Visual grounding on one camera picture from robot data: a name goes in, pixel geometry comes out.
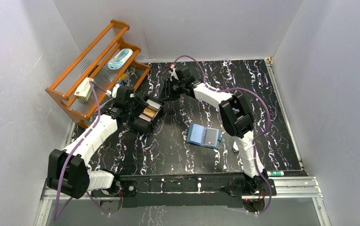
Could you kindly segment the blue card holder wallet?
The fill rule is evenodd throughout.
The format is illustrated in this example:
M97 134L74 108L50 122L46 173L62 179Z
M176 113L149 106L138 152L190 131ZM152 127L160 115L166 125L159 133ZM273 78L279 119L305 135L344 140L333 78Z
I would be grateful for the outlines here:
M211 148L211 149L218 149L222 140L222 136L221 136L221 130L219 130L219 137L218 137L218 143L216 147L209 147L204 145L204 139L205 139L205 131L208 127L204 127L202 125L199 124L195 124L195 123L191 123L189 130L188 130L188 134L187 134L187 139L186 141L188 143L194 144L194 145L198 145L198 146L202 146L202 147L207 147L207 148Z

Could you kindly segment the orange wooden shelf rack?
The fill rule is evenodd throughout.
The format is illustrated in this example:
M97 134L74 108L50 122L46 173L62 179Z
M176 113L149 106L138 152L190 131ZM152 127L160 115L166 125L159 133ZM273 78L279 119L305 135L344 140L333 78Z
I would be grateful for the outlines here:
M85 48L85 50L45 90L63 111L80 127L89 126L97 110L93 97L81 100L75 96L78 86L88 77L102 88L112 89L129 67L141 72L134 85L137 89L150 71L150 66L136 60L141 48L123 38L129 30L128 23L114 20ZM108 62L121 50L129 48L132 54L118 69L109 69Z

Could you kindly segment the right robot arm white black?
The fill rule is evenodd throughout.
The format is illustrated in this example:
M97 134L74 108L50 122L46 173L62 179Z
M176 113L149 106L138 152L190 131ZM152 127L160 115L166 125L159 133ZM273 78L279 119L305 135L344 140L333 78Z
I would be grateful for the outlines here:
M183 94L219 110L223 128L234 138L238 148L246 190L252 195L259 194L268 176L254 143L254 116L245 95L232 94L198 81L187 66L172 68L160 97L163 101L172 101Z

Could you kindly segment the blue small object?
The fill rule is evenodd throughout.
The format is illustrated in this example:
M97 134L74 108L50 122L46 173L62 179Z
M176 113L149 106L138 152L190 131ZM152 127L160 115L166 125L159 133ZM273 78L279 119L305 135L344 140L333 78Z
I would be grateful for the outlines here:
M129 76L125 73L122 74L117 83L126 86L129 83Z

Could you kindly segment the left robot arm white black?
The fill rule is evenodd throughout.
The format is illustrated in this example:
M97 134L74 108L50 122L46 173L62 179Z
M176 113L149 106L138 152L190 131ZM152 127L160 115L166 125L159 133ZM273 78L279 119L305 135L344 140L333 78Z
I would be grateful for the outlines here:
M133 87L115 85L112 106L99 113L95 121L63 150L49 155L47 187L57 194L79 199L87 192L103 189L110 196L119 194L118 175L106 170L90 170L89 161L100 146L122 125L142 112L146 102Z

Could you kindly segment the white plastic clip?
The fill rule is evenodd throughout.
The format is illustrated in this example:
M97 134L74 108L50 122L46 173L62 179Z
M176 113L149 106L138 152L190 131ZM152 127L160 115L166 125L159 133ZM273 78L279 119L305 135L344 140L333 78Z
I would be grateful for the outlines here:
M232 152L233 153L239 153L239 148L238 148L236 142L233 143Z

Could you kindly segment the light blue oval case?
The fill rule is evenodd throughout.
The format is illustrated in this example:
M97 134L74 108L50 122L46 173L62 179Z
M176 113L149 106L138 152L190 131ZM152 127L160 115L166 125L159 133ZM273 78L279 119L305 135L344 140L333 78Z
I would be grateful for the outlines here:
M122 66L127 62L127 60L132 56L133 51L130 48L124 48L120 50L107 64L108 68L111 70L117 70L122 68Z

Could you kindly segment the black credit card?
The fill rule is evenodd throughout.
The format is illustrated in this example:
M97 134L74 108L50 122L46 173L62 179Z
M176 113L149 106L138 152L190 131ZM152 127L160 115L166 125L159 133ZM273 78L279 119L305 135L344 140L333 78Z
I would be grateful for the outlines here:
M205 131L204 145L209 147L216 147L218 143L219 130L207 128Z

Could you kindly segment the black plastic card box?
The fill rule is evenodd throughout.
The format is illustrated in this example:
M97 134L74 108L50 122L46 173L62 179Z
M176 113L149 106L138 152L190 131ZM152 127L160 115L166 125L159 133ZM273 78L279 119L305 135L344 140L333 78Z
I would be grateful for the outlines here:
M141 104L136 107L139 114L131 118L129 126L143 134L149 133L162 115L163 108L164 102L162 100L144 95Z

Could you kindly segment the green white marker pen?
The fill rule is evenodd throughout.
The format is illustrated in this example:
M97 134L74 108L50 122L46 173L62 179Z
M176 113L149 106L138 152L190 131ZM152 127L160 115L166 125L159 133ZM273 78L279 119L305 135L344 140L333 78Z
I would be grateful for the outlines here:
M268 177L282 177L285 175L283 171L267 171Z

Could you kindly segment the white red small box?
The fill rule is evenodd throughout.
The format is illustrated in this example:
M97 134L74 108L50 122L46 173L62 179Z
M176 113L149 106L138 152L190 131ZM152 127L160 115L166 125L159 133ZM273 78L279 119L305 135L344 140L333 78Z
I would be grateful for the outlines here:
M92 81L94 81L93 78L86 77L77 87L76 91L74 92L74 96L77 99L88 101L92 93L92 89L91 89Z

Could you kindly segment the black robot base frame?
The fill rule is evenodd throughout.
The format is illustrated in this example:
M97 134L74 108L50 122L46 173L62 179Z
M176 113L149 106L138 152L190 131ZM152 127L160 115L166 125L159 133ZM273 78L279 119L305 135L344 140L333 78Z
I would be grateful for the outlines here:
M207 173L177 175L120 176L116 191L110 195L101 190L84 194L80 201L96 201L104 209L111 206L228 206L261 211L269 201L280 198L323 197L317 179L300 171L284 176L270 175L268 183L256 192L249 192L241 173Z

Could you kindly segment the white card stack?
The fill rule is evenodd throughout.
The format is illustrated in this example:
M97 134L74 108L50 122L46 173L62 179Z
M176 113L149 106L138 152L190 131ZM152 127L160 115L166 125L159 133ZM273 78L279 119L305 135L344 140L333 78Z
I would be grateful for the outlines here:
M147 122L152 122L162 109L163 104L152 99L147 100L147 107L139 115L139 118Z

